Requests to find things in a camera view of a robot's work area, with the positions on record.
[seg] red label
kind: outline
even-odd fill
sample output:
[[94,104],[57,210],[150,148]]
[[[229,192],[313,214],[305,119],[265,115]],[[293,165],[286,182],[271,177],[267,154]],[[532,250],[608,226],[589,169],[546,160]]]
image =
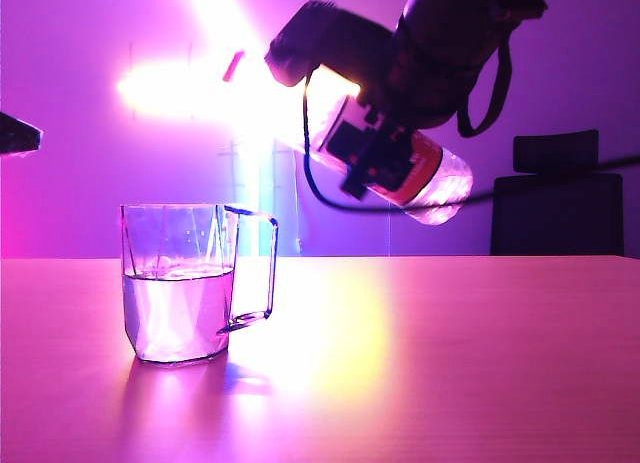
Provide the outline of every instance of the red label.
[[442,161],[442,148],[418,131],[414,131],[411,135],[411,146],[413,147],[413,155],[411,155],[413,168],[402,182],[402,186],[396,191],[389,191],[378,185],[371,187],[373,191],[384,196],[394,205],[404,206],[418,196],[420,190],[436,174]]

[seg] chair backrest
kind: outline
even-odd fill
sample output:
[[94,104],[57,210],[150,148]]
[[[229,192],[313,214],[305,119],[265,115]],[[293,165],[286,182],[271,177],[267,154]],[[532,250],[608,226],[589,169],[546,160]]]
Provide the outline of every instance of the chair backrest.
[[624,254],[622,177],[565,170],[495,180],[492,255]]

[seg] cable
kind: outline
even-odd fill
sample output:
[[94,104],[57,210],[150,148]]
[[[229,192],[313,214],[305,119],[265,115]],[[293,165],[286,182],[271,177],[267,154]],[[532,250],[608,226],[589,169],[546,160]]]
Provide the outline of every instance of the cable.
[[[313,174],[311,172],[311,139],[309,137],[309,117],[308,117],[308,101],[307,101],[307,89],[309,87],[309,83],[311,81],[311,75],[313,72],[309,73],[306,76],[305,79],[305,84],[304,84],[304,92],[302,94],[302,124],[303,124],[303,130],[304,130],[304,159],[303,159],[303,163],[304,163],[304,175],[306,177],[307,180],[307,184],[309,185],[309,188],[311,189],[311,193],[313,193],[313,195],[316,197],[316,199],[318,199],[318,201],[320,201],[321,203],[325,204],[326,206],[329,206],[331,208],[334,208],[336,210],[340,210],[340,211],[347,211],[347,212],[352,212],[352,213],[370,213],[370,214],[399,214],[399,213],[406,213],[407,211],[413,211],[413,210],[428,210],[428,209],[432,209],[432,208],[442,208],[442,207],[446,207],[446,206],[450,206],[450,205],[459,205],[459,204],[464,204],[465,206],[469,206],[469,205],[473,205],[476,203],[483,203],[489,200],[493,200],[493,198],[496,196],[496,193],[494,191],[485,191],[485,192],[481,192],[481,193],[476,193],[474,195],[469,196],[466,200],[461,200],[461,201],[452,201],[452,202],[445,202],[445,203],[441,203],[441,204],[434,204],[434,205],[420,205],[420,206],[405,206],[405,207],[382,207],[382,206],[366,206],[366,205],[359,205],[359,206],[353,206],[353,205],[344,205],[342,203],[338,203],[335,201],[332,201],[330,199],[328,199],[326,196],[324,196],[322,194],[322,192],[320,191],[320,189],[318,188],[318,185],[316,184],[314,178],[313,178]],[[600,163],[598,165],[595,166],[595,168],[593,168],[594,171],[602,171],[602,170],[612,170],[612,169],[621,169],[621,168],[628,168],[628,167],[632,167],[632,166],[640,166],[640,154],[638,155],[631,155],[631,156],[627,156],[627,157],[622,157],[622,158],[616,158],[616,159],[612,159],[612,160],[607,160],[603,163]],[[580,178],[585,177],[585,174],[568,174],[568,175],[562,175],[562,176],[557,176],[556,179],[554,179],[553,184],[558,184],[558,183],[562,183],[562,182],[570,182],[570,181],[575,181],[578,180]],[[513,190],[508,192],[509,194],[512,193],[524,193],[527,190]]]

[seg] wall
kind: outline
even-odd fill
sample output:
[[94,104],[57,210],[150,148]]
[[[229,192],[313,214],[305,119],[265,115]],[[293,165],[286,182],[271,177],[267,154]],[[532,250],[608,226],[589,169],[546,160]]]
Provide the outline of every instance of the wall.
[[[306,0],[237,1],[266,47]],[[406,0],[334,1],[392,28]],[[640,103],[640,48],[633,36],[640,0],[547,2],[544,18],[525,22],[513,37],[514,76],[498,123],[471,140],[457,135],[455,121],[428,132],[469,162],[476,191],[513,173],[514,135],[598,128],[601,160],[640,153],[640,129],[633,123]],[[127,107],[117,91],[118,81],[139,63],[187,62],[229,50],[216,44],[231,29],[205,28],[197,3],[2,0],[2,110],[45,131],[40,151],[2,161],[4,257],[116,256],[121,203],[238,198],[243,182],[231,183],[235,167],[227,154],[239,138],[235,130],[199,114],[148,117]],[[492,60],[473,93],[476,121],[494,71]],[[259,129],[262,110],[250,103],[240,126]],[[270,145],[264,133],[252,144]],[[342,214],[313,199],[299,167],[295,171],[299,164],[290,153],[276,154],[269,161],[274,196],[260,203],[281,219],[285,254],[299,252],[298,241],[303,255],[488,252],[490,203],[465,207],[440,227],[405,216]],[[322,168],[316,172],[321,187],[341,197],[339,178]],[[621,173],[626,252],[638,257],[640,170]]]

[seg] black chair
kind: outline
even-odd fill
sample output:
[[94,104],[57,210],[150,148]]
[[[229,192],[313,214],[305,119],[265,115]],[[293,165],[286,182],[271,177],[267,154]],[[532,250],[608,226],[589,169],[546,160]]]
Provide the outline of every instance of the black chair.
[[598,132],[514,139],[514,170],[497,178],[492,255],[623,255],[622,177],[597,173]]

